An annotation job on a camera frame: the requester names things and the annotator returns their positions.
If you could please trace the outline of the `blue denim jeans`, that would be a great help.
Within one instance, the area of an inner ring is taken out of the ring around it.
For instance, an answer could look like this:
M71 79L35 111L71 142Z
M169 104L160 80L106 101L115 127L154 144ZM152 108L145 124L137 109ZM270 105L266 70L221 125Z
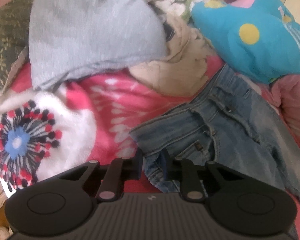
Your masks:
M224 66L190 102L130 132L142 150L145 175L164 193L179 182L164 179L160 154L203 166L214 161L285 191L300 202L300 147L273 107Z

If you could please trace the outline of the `red floral bed blanket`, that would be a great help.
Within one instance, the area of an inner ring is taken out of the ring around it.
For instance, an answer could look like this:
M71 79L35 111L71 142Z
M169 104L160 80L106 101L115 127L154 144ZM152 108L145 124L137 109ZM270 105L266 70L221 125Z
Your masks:
M0 102L0 183L6 196L89 160L131 157L130 131L188 98L161 95L127 72L35 91L25 64Z

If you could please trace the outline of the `pink floral duvet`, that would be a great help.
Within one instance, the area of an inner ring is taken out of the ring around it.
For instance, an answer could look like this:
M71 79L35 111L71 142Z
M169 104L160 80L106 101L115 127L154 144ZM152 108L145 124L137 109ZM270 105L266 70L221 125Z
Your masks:
M278 16L284 23L295 23L293 15L280 0L236 0L231 5L242 8L256 6ZM300 145L300 75L287 75L270 85L254 83L247 77L244 79L262 98L281 112Z

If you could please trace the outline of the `beige garment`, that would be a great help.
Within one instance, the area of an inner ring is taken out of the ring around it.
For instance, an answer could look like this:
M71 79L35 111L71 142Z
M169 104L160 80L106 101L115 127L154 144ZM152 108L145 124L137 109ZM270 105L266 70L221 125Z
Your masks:
M179 16L166 15L168 55L161 60L129 67L132 77L162 95L191 97L222 65L222 59L196 28Z

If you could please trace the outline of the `dark floral pillow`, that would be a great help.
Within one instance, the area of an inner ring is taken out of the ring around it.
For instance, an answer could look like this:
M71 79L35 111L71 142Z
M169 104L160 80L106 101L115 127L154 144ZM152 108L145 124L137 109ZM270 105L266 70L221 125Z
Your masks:
M0 95L27 60L32 5L33 0L12 0L0 8Z

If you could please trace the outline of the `light blue sweatshirt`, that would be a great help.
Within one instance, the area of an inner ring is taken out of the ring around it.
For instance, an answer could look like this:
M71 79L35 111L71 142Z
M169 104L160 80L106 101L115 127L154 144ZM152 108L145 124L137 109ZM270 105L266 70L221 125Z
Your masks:
M166 54L163 23L145 0L33 0L29 57L34 89Z

